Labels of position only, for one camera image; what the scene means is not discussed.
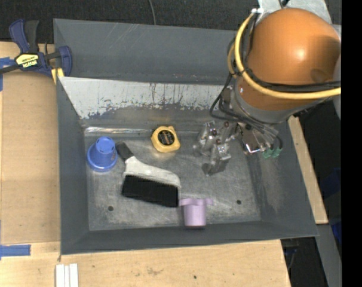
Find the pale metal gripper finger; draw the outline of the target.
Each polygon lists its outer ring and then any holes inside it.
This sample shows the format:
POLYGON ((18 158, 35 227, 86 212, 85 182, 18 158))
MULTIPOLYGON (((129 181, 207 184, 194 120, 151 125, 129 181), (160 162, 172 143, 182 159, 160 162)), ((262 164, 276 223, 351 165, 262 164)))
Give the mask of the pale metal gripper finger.
POLYGON ((202 170, 207 176, 211 176, 226 169, 231 159, 228 144, 213 144, 208 150, 202 152, 209 159, 202 165, 202 170))
POLYGON ((218 157, 217 150, 220 142, 220 134, 215 122, 207 122, 197 136, 197 142, 193 145, 194 155, 200 157, 218 157))

